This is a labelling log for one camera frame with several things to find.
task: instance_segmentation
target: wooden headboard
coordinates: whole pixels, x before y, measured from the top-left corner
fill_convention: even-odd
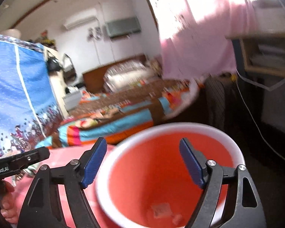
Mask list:
[[[118,62],[114,62],[105,66],[102,66],[100,68],[85,72],[82,74],[83,78],[84,78],[84,83],[86,85],[86,89],[88,92],[90,93],[99,93],[103,90],[103,86],[104,86],[104,74],[107,71],[108,68],[110,68],[111,66],[114,66],[116,64],[119,63],[124,63],[126,61],[130,61],[130,60],[138,60],[141,61],[142,63],[145,63],[146,61],[146,56],[145,55],[137,55],[137,56],[133,56],[127,59],[123,59],[121,61]]]

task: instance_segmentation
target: blue gripper pad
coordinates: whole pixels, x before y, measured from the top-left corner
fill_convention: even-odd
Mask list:
[[[198,162],[198,159],[195,157],[193,153],[193,151],[195,150],[193,149],[188,139],[186,138],[181,139],[179,150],[193,182],[196,185],[198,185],[201,189],[203,189],[206,185],[203,175],[203,169],[200,163]]]
[[[99,167],[107,152],[107,142],[104,138],[99,138],[91,150],[95,150],[90,159],[88,160],[86,167],[84,168],[84,177],[81,181],[82,188],[87,188],[95,179]]]

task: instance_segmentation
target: pillow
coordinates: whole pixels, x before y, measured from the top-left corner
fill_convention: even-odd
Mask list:
[[[156,73],[139,61],[129,61],[112,66],[104,75],[104,88],[107,92],[119,90],[139,81],[147,80]]]

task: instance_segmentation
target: red cup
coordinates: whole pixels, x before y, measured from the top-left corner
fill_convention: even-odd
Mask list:
[[[222,166],[245,164],[236,143],[222,131],[196,123],[171,123],[139,132],[103,163],[96,182],[105,213],[124,228],[175,228],[189,221],[202,190],[194,184],[179,152],[188,138],[193,147]],[[212,224],[220,220],[223,186]]]

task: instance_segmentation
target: white cable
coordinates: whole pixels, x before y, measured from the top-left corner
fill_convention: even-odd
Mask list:
[[[238,84],[238,81],[237,81],[237,80],[236,80],[236,86],[237,86],[237,88],[238,88],[238,90],[239,90],[239,84]],[[263,139],[263,141],[267,144],[267,146],[270,147],[270,149],[271,149],[277,156],[279,156],[281,159],[283,159],[283,160],[285,161],[285,158],[284,158],[281,154],[279,154],[276,150],[274,150],[274,149],[272,148],[272,146],[265,140],[265,138],[263,137],[263,135],[262,135],[262,133],[261,133],[261,131],[260,131],[260,129],[259,129],[259,127],[258,127],[256,121],[254,120],[254,118],[253,118],[253,116],[252,116],[252,114],[251,114],[251,112],[250,112],[250,110],[249,110],[247,104],[245,103],[244,98],[243,98],[243,96],[242,96],[240,90],[239,90],[239,94],[241,95],[241,98],[242,98],[242,100],[243,100],[243,102],[244,102],[244,104],[245,104],[245,106],[246,106],[246,108],[247,108],[247,110],[248,110],[248,112],[249,112],[249,114],[250,114],[250,116],[251,116],[253,122],[255,123],[255,125],[256,125],[256,127],[257,127],[257,129],[258,129],[258,131],[259,131],[259,133],[260,133],[260,135],[261,135],[261,137],[262,137],[262,139]]]
[[[132,39],[132,34],[129,34],[128,37],[130,39],[130,44],[132,45],[132,51],[133,51],[133,54],[135,55],[136,57],[136,53],[135,53],[135,50],[134,50],[134,44],[133,44],[133,39]]]
[[[101,9],[101,12],[102,12],[102,18],[104,19],[104,22],[105,22],[106,20],[105,20],[105,13],[104,13],[104,10],[103,10],[103,8],[102,8],[101,3],[100,3],[100,2],[98,2],[98,3],[99,3],[99,6],[100,6],[100,9]],[[111,39],[109,40],[109,43],[110,43],[111,52],[112,52],[112,55],[113,55],[113,60],[114,60],[114,62],[116,62]]]
[[[265,90],[267,90],[267,91],[269,91],[269,92],[271,92],[271,91],[273,91],[273,90],[279,88],[280,86],[282,86],[282,85],[285,83],[285,78],[284,78],[284,79],[282,79],[281,81],[279,81],[278,83],[274,84],[273,86],[267,87],[267,86],[264,86],[264,85],[262,85],[262,84],[260,84],[260,83],[257,83],[257,82],[255,82],[255,81],[249,80],[249,79],[247,79],[247,78],[241,76],[238,71],[237,71],[237,73],[238,73],[239,77],[240,77],[243,81],[246,81],[246,82],[248,82],[248,83],[250,83],[250,84],[252,84],[252,85],[255,85],[255,86],[257,86],[257,87],[263,88],[263,89],[265,89]]]
[[[100,58],[99,58],[99,53],[98,53],[98,50],[97,50],[97,46],[96,46],[96,39],[95,38],[93,38],[92,39],[93,40],[93,43],[94,43],[94,47],[95,47],[95,51],[96,51],[96,55],[97,55],[97,59],[98,59],[98,63],[99,63],[99,65],[103,65],[103,64],[101,64],[101,62],[100,62]]]
[[[41,129],[41,133],[42,135],[44,136],[44,138],[46,138],[46,135],[45,133],[43,132],[43,127],[42,127],[42,124],[36,114],[36,111],[32,105],[32,102],[31,102],[31,99],[29,97],[29,94],[28,94],[28,91],[26,89],[26,86],[25,86],[25,83],[24,83],[24,79],[23,79],[23,76],[22,76],[22,73],[21,73],[21,70],[20,70],[20,57],[19,57],[19,49],[18,49],[18,45],[15,44],[15,53],[16,53],[16,69],[17,69],[17,73],[19,75],[19,79],[20,79],[20,82],[21,82],[21,85],[22,85],[22,88],[24,90],[24,93],[25,93],[25,96],[26,96],[26,99],[28,100],[28,104],[31,108],[31,110],[33,111],[33,114],[35,116],[35,119],[36,121],[38,122],[39,126],[40,126],[40,129]]]

